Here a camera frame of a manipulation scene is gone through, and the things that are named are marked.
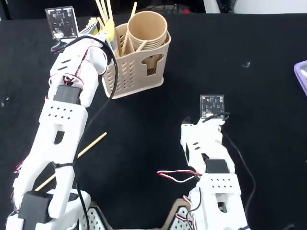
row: purple container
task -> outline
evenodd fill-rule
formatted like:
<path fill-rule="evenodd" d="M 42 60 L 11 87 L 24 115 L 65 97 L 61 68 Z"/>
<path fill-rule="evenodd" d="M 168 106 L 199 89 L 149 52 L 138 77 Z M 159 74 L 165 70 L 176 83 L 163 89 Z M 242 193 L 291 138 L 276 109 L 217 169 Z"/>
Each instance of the purple container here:
<path fill-rule="evenodd" d="M 294 66 L 294 72 L 307 96 L 307 61 L 297 63 Z"/>

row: utensil holder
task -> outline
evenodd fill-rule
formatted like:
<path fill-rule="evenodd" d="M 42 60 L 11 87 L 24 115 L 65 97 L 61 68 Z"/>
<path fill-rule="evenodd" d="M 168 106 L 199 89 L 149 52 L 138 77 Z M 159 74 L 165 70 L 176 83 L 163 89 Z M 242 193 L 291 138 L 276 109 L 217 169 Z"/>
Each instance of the utensil holder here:
<path fill-rule="evenodd" d="M 119 53 L 121 53 L 127 24 L 116 27 L 115 31 Z M 161 86 L 164 81 L 163 72 L 170 42 L 171 36 L 167 32 L 166 40 L 160 47 L 153 50 L 134 52 L 131 41 L 128 39 L 126 55 L 116 60 L 118 65 L 118 83 L 113 99 Z M 102 77 L 102 84 L 108 97 L 113 90 L 114 79 L 115 67 L 111 65 Z"/>

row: white wall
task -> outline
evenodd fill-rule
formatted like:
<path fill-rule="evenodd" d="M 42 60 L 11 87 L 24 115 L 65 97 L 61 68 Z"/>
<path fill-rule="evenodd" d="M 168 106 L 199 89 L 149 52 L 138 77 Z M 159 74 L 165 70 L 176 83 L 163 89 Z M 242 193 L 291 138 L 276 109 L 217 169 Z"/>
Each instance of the white wall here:
<path fill-rule="evenodd" d="M 307 0 L 237 0 L 235 13 L 307 13 Z"/>

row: circuit board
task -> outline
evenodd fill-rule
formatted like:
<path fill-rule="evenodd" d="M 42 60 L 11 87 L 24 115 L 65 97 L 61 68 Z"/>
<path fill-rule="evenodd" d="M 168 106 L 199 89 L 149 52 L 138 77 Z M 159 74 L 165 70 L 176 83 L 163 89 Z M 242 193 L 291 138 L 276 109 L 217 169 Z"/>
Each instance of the circuit board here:
<path fill-rule="evenodd" d="M 45 9 L 53 39 L 77 38 L 78 25 L 72 6 Z"/>
<path fill-rule="evenodd" d="M 224 113 L 223 95 L 201 95 L 201 118 L 206 118 L 207 114 Z"/>

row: black cable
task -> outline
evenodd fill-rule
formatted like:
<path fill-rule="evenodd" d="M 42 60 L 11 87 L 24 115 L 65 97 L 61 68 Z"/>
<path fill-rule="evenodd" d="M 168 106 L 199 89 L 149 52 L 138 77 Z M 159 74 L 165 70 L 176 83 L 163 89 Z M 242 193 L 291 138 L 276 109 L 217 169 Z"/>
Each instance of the black cable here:
<path fill-rule="evenodd" d="M 77 182 L 77 174 L 76 174 L 76 169 L 75 169 L 75 162 L 77 160 L 77 156 L 78 156 L 78 152 L 80 150 L 80 144 L 81 142 L 83 141 L 83 138 L 84 138 L 84 135 L 86 133 L 86 131 L 89 129 L 89 127 L 91 126 L 91 124 L 95 121 L 95 119 L 99 116 L 99 114 L 106 108 L 106 106 L 108 105 L 108 103 L 112 100 L 115 92 L 116 92 L 116 87 L 117 87 L 117 82 L 118 82 L 118 66 L 117 66 L 117 62 L 116 62 L 116 58 L 113 54 L 113 51 L 112 49 L 107 45 L 107 43 L 101 41 L 100 39 L 98 38 L 95 38 L 95 37 L 92 37 L 92 36 L 88 36 L 88 35 L 83 35 L 81 37 L 77 37 L 76 39 L 74 39 L 73 41 L 59 47 L 59 48 L 56 48 L 56 47 L 53 47 L 53 49 L 51 49 L 52 52 L 54 53 L 58 53 L 58 52 L 61 52 L 63 51 L 64 49 L 66 49 L 67 47 L 79 42 L 80 40 L 82 39 L 85 39 L 85 38 L 89 38 L 89 39 L 93 39 L 99 43 L 101 43 L 104 47 L 106 47 L 107 49 L 109 49 L 110 51 L 110 54 L 111 54 L 111 58 L 113 59 L 113 62 L 114 62 L 114 68 L 115 68 L 115 79 L 114 79 L 114 85 L 113 85 L 113 89 L 112 89 L 112 92 L 109 96 L 109 98 L 107 99 L 107 101 L 101 106 L 101 108 L 98 110 L 98 112 L 91 118 L 91 120 L 88 122 L 88 124 L 86 125 L 86 127 L 84 128 L 84 132 L 80 138 L 80 141 L 79 141 L 79 145 L 78 145 L 78 148 L 77 148 L 77 151 L 76 151 L 76 154 L 75 154 L 75 158 L 73 160 L 73 163 L 67 163 L 67 164 L 63 164 L 63 165 L 59 165 L 59 164 L 55 164 L 56 167 L 64 167 L 64 166 L 72 166 L 73 167 L 73 170 L 74 170 L 74 173 L 75 173 L 75 185 L 76 185 L 76 189 L 77 189 L 77 192 L 78 192 L 78 196 L 80 198 L 80 201 L 81 201 L 81 205 L 82 205 L 82 209 L 83 209 L 83 212 L 84 212 L 84 215 L 85 215 L 85 219 L 86 219 L 86 224 L 87 224 L 87 229 L 89 230 L 90 229 L 90 222 L 89 222 L 89 218 L 87 216 L 87 210 L 86 210 L 86 206 L 85 206 L 85 203 L 84 203 L 84 200 L 83 200 L 83 197 L 82 197 L 82 194 L 81 194 L 81 189 L 80 189 L 80 186 Z"/>
<path fill-rule="evenodd" d="M 246 171 L 249 173 L 249 176 L 251 177 L 252 179 L 252 182 L 253 182 L 253 190 L 252 192 L 250 193 L 249 197 L 248 197 L 248 200 L 245 204 L 245 207 L 244 207 L 244 212 L 245 212 L 245 216 L 246 216 L 246 219 L 248 219 L 248 209 L 249 209 L 249 205 L 250 205 L 250 202 L 256 192 L 256 181 L 255 181 L 255 178 L 253 176 L 253 174 L 251 173 L 250 169 L 248 168 L 247 164 L 245 163 L 245 160 L 240 152 L 240 150 L 238 149 L 238 147 L 234 144 L 234 142 L 230 139 L 229 135 L 224 131 L 224 135 L 226 136 L 226 138 L 228 139 L 229 143 L 232 145 L 232 147 L 238 152 L 241 160 L 242 160 L 242 163 L 246 169 Z"/>
<path fill-rule="evenodd" d="M 194 211 L 196 211 L 197 209 L 199 209 L 200 206 L 201 206 L 201 188 L 199 187 L 198 189 L 199 189 L 199 191 L 200 191 L 200 202 L 199 202 L 199 204 L 197 205 L 196 208 L 191 209 L 191 210 L 188 211 L 187 214 L 186 214 L 187 223 L 188 223 L 188 225 L 189 225 L 189 227 L 190 227 L 191 229 L 193 229 L 193 227 L 191 226 L 191 224 L 190 224 L 190 222 L 189 222 L 189 220 L 188 220 L 188 215 L 189 215 L 191 212 L 194 212 Z"/>
<path fill-rule="evenodd" d="M 205 123 L 206 121 L 209 121 L 209 120 L 211 120 L 212 118 L 219 118 L 220 116 L 225 116 L 225 115 L 227 116 L 227 117 L 224 117 L 224 118 L 223 118 L 223 121 L 225 121 L 225 120 L 227 120 L 227 119 L 229 118 L 229 116 L 230 116 L 230 113 L 228 113 L 228 112 L 223 112 L 223 113 L 219 113 L 219 114 L 213 114 L 213 115 L 211 115 L 211 116 L 205 118 L 202 122 Z"/>

